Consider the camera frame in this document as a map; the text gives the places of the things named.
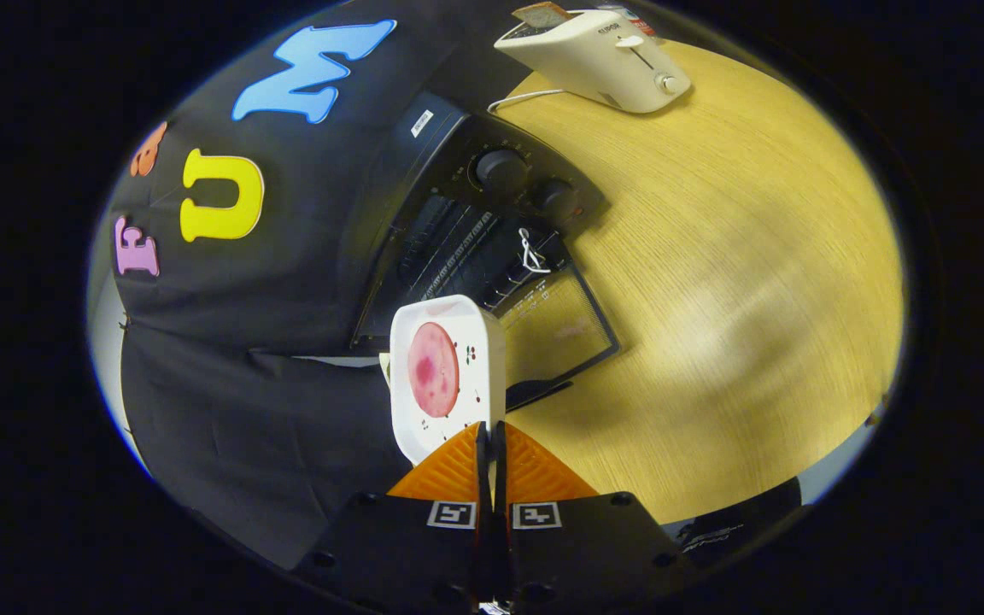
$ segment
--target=black cloth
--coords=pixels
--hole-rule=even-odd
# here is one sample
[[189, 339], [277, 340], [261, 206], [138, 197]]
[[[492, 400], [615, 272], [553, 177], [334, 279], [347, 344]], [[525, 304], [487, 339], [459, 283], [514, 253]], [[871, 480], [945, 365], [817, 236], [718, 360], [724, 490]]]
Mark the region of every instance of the black cloth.
[[413, 468], [377, 366], [244, 353], [132, 324], [121, 381], [156, 482], [282, 568], [355, 491], [388, 490]]
[[[329, 56], [351, 73], [328, 83], [339, 94], [319, 124], [282, 112], [231, 120], [245, 87], [288, 69], [273, 54], [294, 32], [382, 20], [397, 26], [370, 55]], [[284, 355], [347, 350], [371, 262], [359, 257], [366, 246], [343, 238], [375, 205], [362, 198], [375, 180], [368, 170], [422, 90], [477, 110], [530, 73], [492, 47], [514, 23], [504, 3], [449, 0], [364, 1], [299, 20], [154, 118], [168, 128], [153, 170], [132, 176], [125, 159], [110, 192], [98, 242], [113, 250], [113, 220], [128, 215], [154, 238], [161, 268], [114, 273], [130, 316], [121, 384], [140, 455], [179, 505], [283, 568], [352, 493], [390, 489], [412, 467], [395, 445], [377, 367]], [[261, 170], [261, 217], [245, 237], [181, 237], [185, 198], [229, 207], [237, 197], [226, 180], [184, 187], [195, 148]]]
[[[306, 87], [339, 90], [323, 121], [270, 110], [231, 119], [246, 87], [290, 67], [273, 54], [294, 32], [382, 20], [397, 26], [366, 57], [328, 54], [350, 70], [347, 77]], [[109, 199], [110, 217], [128, 215], [130, 226], [154, 238], [159, 254], [160, 276], [141, 270], [116, 276], [134, 322], [233, 348], [345, 353], [372, 246], [344, 244], [343, 231], [380, 205], [363, 196], [376, 180], [370, 170], [386, 136], [422, 90], [438, 90], [473, 109], [522, 81], [530, 71], [492, 48], [512, 23], [502, 3], [338, 5], [277, 32], [212, 75], [167, 117], [155, 118], [154, 125], [167, 121], [168, 128], [153, 171], [132, 176], [125, 160]], [[261, 217], [245, 237], [181, 237], [185, 198], [230, 207], [237, 196], [229, 180], [183, 186], [186, 156], [195, 148], [205, 156], [247, 157], [261, 169]]]

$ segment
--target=white toaster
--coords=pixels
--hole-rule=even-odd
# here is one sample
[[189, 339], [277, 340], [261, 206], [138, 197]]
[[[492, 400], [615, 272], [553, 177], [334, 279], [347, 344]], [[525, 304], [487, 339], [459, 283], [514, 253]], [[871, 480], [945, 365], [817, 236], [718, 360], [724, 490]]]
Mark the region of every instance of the white toaster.
[[519, 24], [495, 47], [563, 90], [631, 113], [663, 108], [690, 80], [648, 35], [613, 11], [569, 11], [552, 28]]

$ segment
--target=white string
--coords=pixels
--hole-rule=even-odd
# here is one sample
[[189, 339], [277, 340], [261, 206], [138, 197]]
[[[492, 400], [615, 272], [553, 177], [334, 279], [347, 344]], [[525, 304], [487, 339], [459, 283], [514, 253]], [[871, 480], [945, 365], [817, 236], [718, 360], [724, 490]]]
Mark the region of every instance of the white string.
[[508, 101], [523, 101], [523, 100], [526, 100], [526, 98], [544, 97], [544, 95], [546, 95], [546, 94], [560, 94], [561, 92], [563, 92], [563, 90], [542, 90], [540, 92], [531, 92], [531, 93], [528, 93], [528, 94], [519, 94], [516, 97], [502, 98], [502, 100], [499, 100], [499, 101], [496, 101], [496, 102], [492, 102], [492, 104], [489, 105], [489, 113], [495, 112], [496, 108], [499, 108], [500, 105], [502, 105], [503, 103], [506, 103]]
[[542, 262], [538, 260], [540, 256], [537, 252], [530, 249], [530, 242], [526, 241], [527, 232], [526, 229], [519, 229], [518, 236], [523, 238], [523, 267], [530, 269], [533, 273], [548, 273], [549, 269], [540, 269], [542, 267]]

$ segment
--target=blue letter m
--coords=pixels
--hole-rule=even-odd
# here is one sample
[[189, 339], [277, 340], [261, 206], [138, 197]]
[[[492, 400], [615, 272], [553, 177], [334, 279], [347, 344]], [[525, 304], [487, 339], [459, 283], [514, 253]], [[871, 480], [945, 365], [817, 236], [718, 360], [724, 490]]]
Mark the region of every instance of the blue letter m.
[[276, 57], [288, 62], [289, 69], [246, 87], [234, 102], [231, 117], [238, 121], [256, 110], [277, 110], [305, 114], [306, 121], [318, 124], [329, 115], [332, 103], [337, 100], [336, 87], [323, 87], [319, 92], [309, 93], [296, 90], [351, 74], [348, 67], [325, 57], [325, 52], [343, 54], [349, 60], [366, 58], [396, 26], [397, 20], [381, 20], [374, 24], [318, 30], [310, 26], [294, 32], [276, 50]]

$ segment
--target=table surface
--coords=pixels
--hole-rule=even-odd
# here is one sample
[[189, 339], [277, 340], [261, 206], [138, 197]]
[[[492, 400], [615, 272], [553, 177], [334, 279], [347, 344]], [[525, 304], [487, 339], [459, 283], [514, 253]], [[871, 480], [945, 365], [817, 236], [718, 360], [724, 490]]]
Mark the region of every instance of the table surface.
[[[777, 486], [863, 423], [894, 377], [905, 276], [882, 193], [813, 102], [661, 48], [694, 88], [659, 112], [562, 93], [497, 114], [612, 204], [570, 246], [624, 346], [507, 423], [670, 523]], [[533, 73], [511, 95], [550, 87]]]

